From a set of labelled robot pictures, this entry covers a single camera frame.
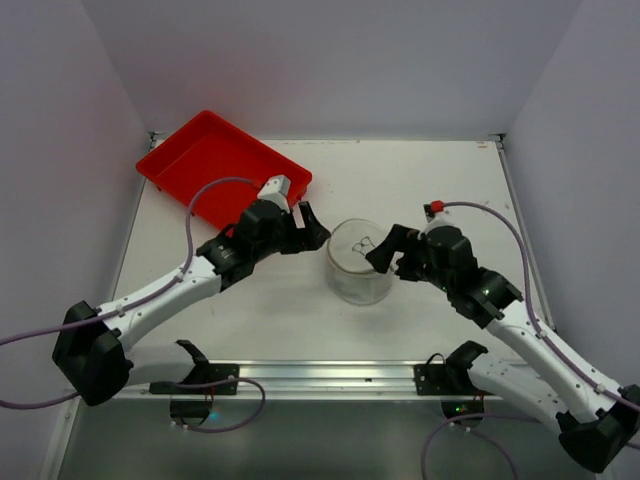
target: red cap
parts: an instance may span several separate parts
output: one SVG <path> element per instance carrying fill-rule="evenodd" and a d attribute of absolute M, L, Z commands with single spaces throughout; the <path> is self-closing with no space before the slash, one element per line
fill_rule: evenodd
<path fill-rule="evenodd" d="M 431 212 L 433 212 L 434 214 L 444 212 L 444 202 L 441 200 L 431 202 L 429 206 L 431 207 Z"/>

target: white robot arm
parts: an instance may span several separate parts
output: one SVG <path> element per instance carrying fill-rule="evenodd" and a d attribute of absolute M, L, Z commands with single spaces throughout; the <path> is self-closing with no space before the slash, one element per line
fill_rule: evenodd
<path fill-rule="evenodd" d="M 307 202 L 299 204 L 304 228 L 296 227 L 286 199 L 289 185 L 282 175 L 269 179 L 238 222 L 198 248 L 188 265 L 97 308 L 80 302 L 69 309 L 64 324 L 105 317 L 61 331 L 53 351 L 54 362 L 87 405 L 103 403 L 129 385 L 217 380 L 189 341 L 165 347 L 136 344 L 189 305 L 249 276 L 267 256 L 318 250 L 324 244 L 330 233 Z"/>
<path fill-rule="evenodd" d="M 602 472 L 640 427 L 640 387 L 623 387 L 599 372 L 534 319 L 506 278 L 478 265 L 458 228 L 433 221 L 442 209 L 442 202 L 425 205 L 429 224 L 422 232 L 394 225 L 367 260 L 382 273 L 401 253 L 396 275 L 441 289 L 459 314 L 509 345 L 539 375 L 467 342 L 445 361 L 442 378 L 450 389 L 472 387 L 504 398 L 557 433 L 580 465 Z"/>

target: plastic tray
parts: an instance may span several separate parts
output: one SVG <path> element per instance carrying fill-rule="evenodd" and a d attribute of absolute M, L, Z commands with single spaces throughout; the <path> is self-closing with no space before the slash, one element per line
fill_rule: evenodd
<path fill-rule="evenodd" d="M 207 183 L 228 176 L 247 177 L 254 186 L 228 183 L 213 187 L 194 213 L 222 229 L 237 222 L 256 198 L 258 185 L 274 175 L 291 181 L 287 200 L 295 205 L 307 191 L 311 172 L 259 140 L 204 110 L 138 162 L 137 170 L 183 205 Z"/>

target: white wall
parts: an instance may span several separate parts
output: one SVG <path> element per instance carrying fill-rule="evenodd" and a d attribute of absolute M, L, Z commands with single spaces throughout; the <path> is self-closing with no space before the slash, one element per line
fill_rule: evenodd
<path fill-rule="evenodd" d="M 576 349 L 640 383 L 640 3 L 585 0 L 507 136 L 553 318 Z M 614 464 L 640 475 L 640 454 Z"/>
<path fill-rule="evenodd" d="M 202 108 L 266 137 L 505 132 L 579 0 L 83 0 L 149 129 Z"/>
<path fill-rule="evenodd" d="M 104 301 L 146 133 L 79 2 L 0 2 L 0 337 Z M 59 396 L 54 337 L 0 349 L 0 395 Z M 32 479 L 56 410 L 0 410 L 0 476 Z"/>

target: clear glass container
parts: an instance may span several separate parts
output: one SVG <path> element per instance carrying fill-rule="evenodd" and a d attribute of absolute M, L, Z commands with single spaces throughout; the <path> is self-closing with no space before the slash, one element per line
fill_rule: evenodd
<path fill-rule="evenodd" d="M 333 230 L 327 242 L 326 278 L 342 299 L 371 305 L 387 296 L 393 273 L 380 274 L 365 259 L 386 235 L 382 227 L 360 218 L 345 220 Z"/>

